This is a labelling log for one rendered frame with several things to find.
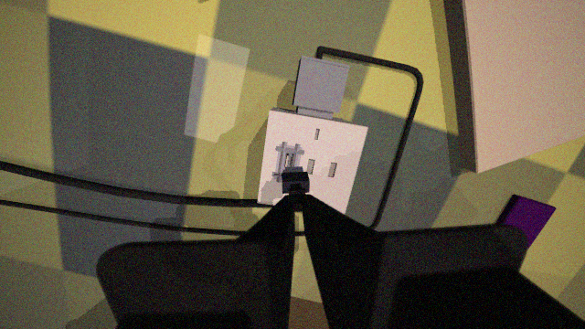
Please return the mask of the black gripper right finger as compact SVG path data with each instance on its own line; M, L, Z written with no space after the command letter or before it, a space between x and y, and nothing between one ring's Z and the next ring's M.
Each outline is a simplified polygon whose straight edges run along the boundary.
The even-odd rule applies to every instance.
M397 281L410 275L512 266L528 238L507 224L375 231L303 195L303 226L330 329L387 329Z

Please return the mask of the dark purple flat rectangular slab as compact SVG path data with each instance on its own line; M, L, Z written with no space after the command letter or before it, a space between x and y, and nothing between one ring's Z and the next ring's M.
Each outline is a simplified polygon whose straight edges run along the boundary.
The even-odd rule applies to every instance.
M495 223L507 224L523 230L528 238L528 248L548 223L556 208L536 200L512 195Z

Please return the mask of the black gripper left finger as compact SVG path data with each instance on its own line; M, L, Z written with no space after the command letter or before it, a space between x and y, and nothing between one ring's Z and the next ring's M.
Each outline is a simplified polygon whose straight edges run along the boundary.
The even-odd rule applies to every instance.
M127 314L245 312L253 329L288 329L293 195L237 239L143 241L107 249L96 274L119 324Z

